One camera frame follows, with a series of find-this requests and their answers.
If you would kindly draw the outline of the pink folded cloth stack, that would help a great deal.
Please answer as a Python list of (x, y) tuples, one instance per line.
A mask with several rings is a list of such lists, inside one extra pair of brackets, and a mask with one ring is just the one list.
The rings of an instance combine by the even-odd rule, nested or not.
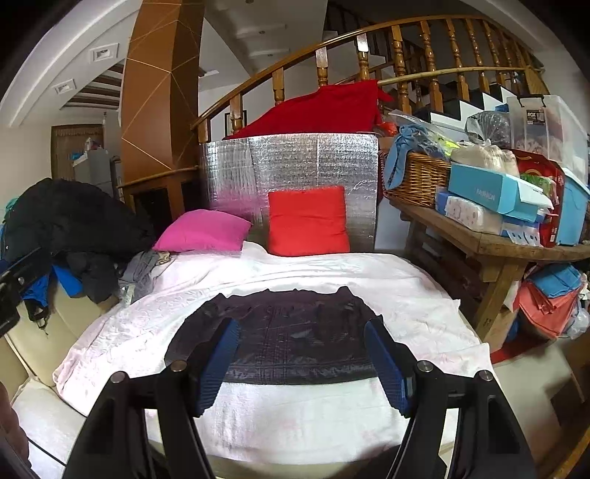
[(589, 328), (589, 284), (570, 263), (535, 269), (520, 284), (514, 305), (542, 336), (576, 339)]

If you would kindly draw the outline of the red snack bag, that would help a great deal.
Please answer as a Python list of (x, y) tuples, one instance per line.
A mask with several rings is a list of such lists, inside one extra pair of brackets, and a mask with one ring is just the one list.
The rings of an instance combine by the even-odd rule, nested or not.
[(541, 245), (553, 248), (557, 245), (565, 176), (562, 169), (543, 155), (513, 149), (519, 175), (532, 185), (539, 186), (551, 200), (552, 207), (543, 207), (544, 220), (539, 227)]

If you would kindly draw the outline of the grey folded garment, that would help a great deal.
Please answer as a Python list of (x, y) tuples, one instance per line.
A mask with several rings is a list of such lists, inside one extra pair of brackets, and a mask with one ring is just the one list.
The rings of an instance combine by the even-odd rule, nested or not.
[(121, 303), (129, 306), (152, 293), (154, 287), (152, 270), (157, 266), (167, 265), (171, 260), (172, 255), (169, 251), (149, 249), (135, 255), (118, 279), (117, 296)]

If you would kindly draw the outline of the black coat pile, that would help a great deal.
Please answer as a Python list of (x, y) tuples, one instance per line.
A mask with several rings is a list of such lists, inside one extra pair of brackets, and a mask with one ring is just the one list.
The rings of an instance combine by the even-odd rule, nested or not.
[(2, 258), (18, 261), (42, 248), (69, 269), (93, 303), (118, 289), (118, 269), (152, 248), (149, 221), (89, 183), (42, 179), (5, 216)]

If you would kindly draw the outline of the pink pillow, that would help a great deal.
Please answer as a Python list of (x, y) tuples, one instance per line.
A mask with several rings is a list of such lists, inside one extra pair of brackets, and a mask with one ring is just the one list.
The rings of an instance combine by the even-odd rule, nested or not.
[(219, 210), (190, 210), (160, 235), (155, 251), (241, 251), (250, 221)]

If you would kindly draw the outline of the teal cardboard box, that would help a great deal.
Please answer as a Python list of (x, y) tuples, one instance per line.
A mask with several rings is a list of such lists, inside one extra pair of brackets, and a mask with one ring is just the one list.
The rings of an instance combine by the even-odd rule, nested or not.
[(553, 203), (539, 186), (508, 174), (453, 162), (448, 190), (505, 217), (534, 223)]

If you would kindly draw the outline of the cream leather sofa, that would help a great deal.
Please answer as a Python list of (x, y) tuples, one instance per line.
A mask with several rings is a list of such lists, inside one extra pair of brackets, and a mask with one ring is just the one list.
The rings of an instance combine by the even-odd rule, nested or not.
[(13, 399), (29, 380), (53, 389), (53, 372), (84, 331), (118, 303), (110, 296), (93, 303), (86, 296), (69, 297), (59, 284), (50, 293), (50, 315), (40, 329), (23, 304), (18, 306), (18, 324), (1, 338), (1, 383)]

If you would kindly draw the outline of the red cloth on railing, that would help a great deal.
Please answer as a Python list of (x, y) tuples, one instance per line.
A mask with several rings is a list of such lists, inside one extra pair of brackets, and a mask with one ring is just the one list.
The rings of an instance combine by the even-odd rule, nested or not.
[(282, 134), (371, 132), (381, 123), (380, 102), (394, 98), (374, 79), (327, 85), (282, 102), (226, 140)]

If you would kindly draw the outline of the silver foil insulation board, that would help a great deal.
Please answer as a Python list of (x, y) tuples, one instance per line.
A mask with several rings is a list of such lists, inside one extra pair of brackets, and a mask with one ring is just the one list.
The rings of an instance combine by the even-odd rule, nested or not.
[(343, 186), (354, 252), (374, 251), (378, 140), (370, 134), (289, 134), (201, 146), (208, 207), (250, 221), (249, 241), (268, 245), (268, 193)]

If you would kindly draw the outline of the red cushion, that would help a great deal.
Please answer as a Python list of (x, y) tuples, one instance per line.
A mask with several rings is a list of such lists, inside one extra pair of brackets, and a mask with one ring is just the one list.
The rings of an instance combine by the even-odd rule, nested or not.
[(268, 202), (271, 255), (293, 258), (350, 251), (343, 186), (276, 190), (268, 193)]

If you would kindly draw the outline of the blue cloth in basket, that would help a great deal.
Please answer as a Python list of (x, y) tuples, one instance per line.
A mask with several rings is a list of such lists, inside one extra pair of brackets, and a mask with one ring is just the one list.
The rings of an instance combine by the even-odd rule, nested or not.
[(446, 159), (433, 131), (419, 125), (400, 126), (383, 168), (385, 190), (395, 190), (401, 185), (408, 164), (407, 157), (410, 153), (428, 155), (435, 159)]

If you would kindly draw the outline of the wooden side table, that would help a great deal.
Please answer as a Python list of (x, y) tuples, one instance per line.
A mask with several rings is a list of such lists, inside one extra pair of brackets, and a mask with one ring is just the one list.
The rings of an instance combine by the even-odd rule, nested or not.
[(504, 305), (514, 282), (532, 265), (578, 262), (589, 258), (588, 245), (538, 248), (508, 238), (471, 231), (428, 207), (399, 200), (391, 205), (408, 221), (406, 258), (430, 273), (454, 299), (479, 338), (499, 350), (516, 317)]

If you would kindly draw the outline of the wicker basket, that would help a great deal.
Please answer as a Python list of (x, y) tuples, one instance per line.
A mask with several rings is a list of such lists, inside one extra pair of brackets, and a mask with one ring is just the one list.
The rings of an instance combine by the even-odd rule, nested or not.
[(388, 200), (433, 209), (438, 191), (447, 189), (450, 171), (450, 162), (410, 152), (406, 155), (401, 185), (394, 190), (382, 186), (383, 196)]

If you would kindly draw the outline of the black quilted jacket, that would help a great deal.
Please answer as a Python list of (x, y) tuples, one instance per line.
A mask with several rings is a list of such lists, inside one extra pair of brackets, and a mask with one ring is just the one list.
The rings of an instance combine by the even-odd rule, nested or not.
[(189, 357), (224, 318), (240, 325), (240, 342), (224, 380), (256, 385), (322, 385), (372, 378), (365, 324), (377, 315), (342, 286), (334, 293), (264, 290), (218, 294), (187, 317), (164, 355)]

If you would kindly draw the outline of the clear plastic storage bin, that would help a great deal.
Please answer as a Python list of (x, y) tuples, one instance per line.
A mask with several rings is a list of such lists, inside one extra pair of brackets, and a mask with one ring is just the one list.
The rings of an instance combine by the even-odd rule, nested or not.
[(588, 136), (567, 104), (557, 95), (509, 97), (511, 145), (543, 155), (588, 184)]

